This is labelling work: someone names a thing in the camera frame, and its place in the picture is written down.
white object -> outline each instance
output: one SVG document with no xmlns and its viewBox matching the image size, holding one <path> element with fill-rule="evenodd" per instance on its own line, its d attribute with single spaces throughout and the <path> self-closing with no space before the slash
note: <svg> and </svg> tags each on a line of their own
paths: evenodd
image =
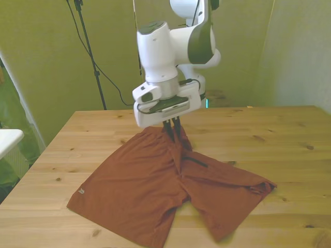
<svg viewBox="0 0 331 248">
<path fill-rule="evenodd" d="M 139 127 L 152 126 L 200 107 L 206 107 L 206 101 L 203 99 L 205 78 L 196 73 L 194 68 L 205 69 L 217 66 L 221 55 L 216 49 L 215 36 L 210 25 L 209 0 L 199 1 L 192 25 L 197 3 L 198 0 L 170 0 L 173 11 L 186 19 L 187 27 L 170 30 L 166 22 L 154 22 L 137 32 L 139 56 L 146 80 L 132 92 L 135 100 L 134 116 Z M 209 29 L 207 32 L 201 32 L 205 24 L 209 24 L 207 27 L 210 27 L 210 32 Z M 208 42 L 204 44 L 201 39 L 206 39 Z M 206 56 L 203 54 L 201 56 L 201 51 L 205 51 L 201 48 L 207 46 L 210 52 L 205 53 Z M 187 80 L 193 81 L 180 86 L 177 69 L 183 72 Z M 175 96 L 182 97 L 184 102 L 172 101 Z M 153 110 L 152 107 L 156 104 L 162 108 Z"/>
<path fill-rule="evenodd" d="M 24 134 L 18 129 L 0 129 L 0 159 L 2 159 L 19 141 Z"/>
</svg>

shorts leg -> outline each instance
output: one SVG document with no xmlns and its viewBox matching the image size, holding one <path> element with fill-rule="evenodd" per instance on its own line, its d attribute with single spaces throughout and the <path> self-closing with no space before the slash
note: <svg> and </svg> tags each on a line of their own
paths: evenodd
<svg viewBox="0 0 331 248">
<path fill-rule="evenodd" d="M 233 232 L 276 185 L 196 152 L 182 162 L 183 187 L 216 241 Z"/>
<path fill-rule="evenodd" d="M 163 135 L 141 133 L 93 172 L 68 208 L 139 245 L 161 248 L 186 198 Z"/>
</svg>

fabric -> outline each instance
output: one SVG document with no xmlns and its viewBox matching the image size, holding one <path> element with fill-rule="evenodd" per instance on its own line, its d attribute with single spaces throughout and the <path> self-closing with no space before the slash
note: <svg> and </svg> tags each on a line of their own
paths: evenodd
<svg viewBox="0 0 331 248">
<path fill-rule="evenodd" d="M 111 154 L 67 207 L 139 245 L 161 248 L 182 203 L 191 201 L 218 241 L 276 187 L 193 152 L 183 129 L 174 139 L 162 128 L 146 128 Z"/>
<path fill-rule="evenodd" d="M 37 139 L 26 118 L 25 110 L 14 83 L 1 60 L 0 66 L 4 79 L 0 83 L 0 122 L 4 127 L 23 131 L 24 138 L 19 142 L 18 148 L 28 163 L 33 164 L 40 156 Z"/>
</svg>

orange shorts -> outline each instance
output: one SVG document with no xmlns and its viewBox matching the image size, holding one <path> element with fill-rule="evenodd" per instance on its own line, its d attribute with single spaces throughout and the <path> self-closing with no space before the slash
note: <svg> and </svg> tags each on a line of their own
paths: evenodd
<svg viewBox="0 0 331 248">
<path fill-rule="evenodd" d="M 234 231 L 276 185 L 173 142 L 149 127 L 111 154 L 68 208 L 139 245 L 163 247 L 176 208 L 191 201 L 216 241 Z"/>
</svg>

rust-colored shorts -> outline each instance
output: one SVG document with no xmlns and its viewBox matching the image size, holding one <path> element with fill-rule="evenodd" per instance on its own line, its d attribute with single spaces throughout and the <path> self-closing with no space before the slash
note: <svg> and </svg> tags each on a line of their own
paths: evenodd
<svg viewBox="0 0 331 248">
<path fill-rule="evenodd" d="M 68 208 L 139 245 L 163 247 L 176 208 L 191 201 L 215 240 L 234 231 L 276 185 L 193 152 L 182 129 L 173 142 L 149 127 L 111 154 Z"/>
</svg>

